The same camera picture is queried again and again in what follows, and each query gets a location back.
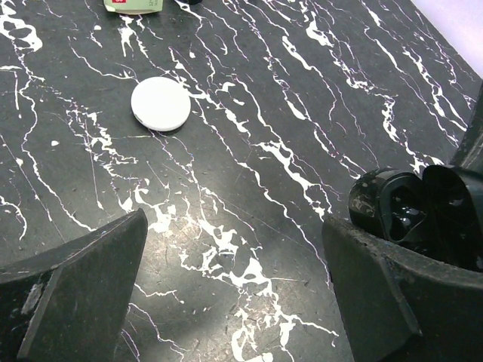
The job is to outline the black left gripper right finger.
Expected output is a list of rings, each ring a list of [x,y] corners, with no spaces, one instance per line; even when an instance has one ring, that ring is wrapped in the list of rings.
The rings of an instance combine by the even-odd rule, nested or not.
[[[480,361],[482,275],[329,216],[321,239],[356,361]]]

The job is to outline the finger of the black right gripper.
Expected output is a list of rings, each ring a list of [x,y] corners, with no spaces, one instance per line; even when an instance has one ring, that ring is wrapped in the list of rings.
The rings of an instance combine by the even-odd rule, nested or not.
[[[451,159],[451,164],[482,173],[483,163],[483,87],[480,87],[478,98],[472,110],[470,123],[463,135],[458,150]]]

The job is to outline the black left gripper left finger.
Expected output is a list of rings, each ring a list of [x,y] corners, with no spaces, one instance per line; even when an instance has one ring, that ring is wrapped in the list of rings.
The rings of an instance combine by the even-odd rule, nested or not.
[[[142,209],[1,267],[3,361],[111,361],[146,243]]]

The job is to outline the black round earbud case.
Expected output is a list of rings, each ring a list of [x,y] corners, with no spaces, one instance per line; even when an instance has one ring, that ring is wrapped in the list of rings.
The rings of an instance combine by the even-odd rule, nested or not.
[[[418,176],[383,168],[361,176],[348,200],[352,223],[421,255],[482,270],[482,175],[428,166]]]

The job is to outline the white earbud charging case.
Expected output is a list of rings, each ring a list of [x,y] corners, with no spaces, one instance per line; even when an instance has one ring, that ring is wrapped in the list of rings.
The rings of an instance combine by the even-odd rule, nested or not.
[[[170,132],[182,127],[191,112],[188,90],[166,77],[141,81],[131,94],[134,117],[150,130]]]

